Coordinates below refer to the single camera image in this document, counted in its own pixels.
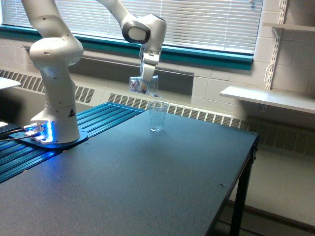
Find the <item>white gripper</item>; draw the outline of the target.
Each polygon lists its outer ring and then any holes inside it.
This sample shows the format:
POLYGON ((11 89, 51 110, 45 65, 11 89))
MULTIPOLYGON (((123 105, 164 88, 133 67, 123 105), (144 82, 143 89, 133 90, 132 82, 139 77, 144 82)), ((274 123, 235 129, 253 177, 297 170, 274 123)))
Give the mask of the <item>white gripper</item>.
POLYGON ((159 62, 159 54, 143 52, 140 64, 140 76, 142 81, 150 82, 159 62))

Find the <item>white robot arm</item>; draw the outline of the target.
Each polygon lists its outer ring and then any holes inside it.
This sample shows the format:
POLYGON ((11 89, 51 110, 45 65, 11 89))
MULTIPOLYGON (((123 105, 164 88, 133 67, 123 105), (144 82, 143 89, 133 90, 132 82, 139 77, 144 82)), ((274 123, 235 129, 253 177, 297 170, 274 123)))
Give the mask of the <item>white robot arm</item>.
MULTIPOLYGON (((30 58, 40 71, 45 89, 44 109, 31 119, 34 128, 25 134, 43 145, 77 141, 81 134, 75 84, 68 68, 82 58, 83 46, 62 20, 53 0, 25 0, 22 4, 30 24, 41 35, 30 48, 30 58)), ((140 77, 149 83, 159 62, 166 21, 153 14, 136 17, 118 0, 103 0, 101 4, 119 23, 124 39, 141 45, 140 77)))

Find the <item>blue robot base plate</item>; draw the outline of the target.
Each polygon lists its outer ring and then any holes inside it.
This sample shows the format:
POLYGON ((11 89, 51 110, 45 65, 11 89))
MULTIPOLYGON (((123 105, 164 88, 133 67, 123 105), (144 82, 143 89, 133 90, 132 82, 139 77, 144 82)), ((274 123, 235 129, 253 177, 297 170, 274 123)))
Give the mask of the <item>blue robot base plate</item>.
POLYGON ((38 141, 35 141, 32 138, 19 139, 18 141, 29 146, 39 147, 43 149, 58 149, 58 150, 66 150, 70 149, 80 143, 83 143, 88 139, 88 132, 82 128, 79 128, 80 138, 76 141, 69 143, 56 143, 56 144, 42 144, 38 141))

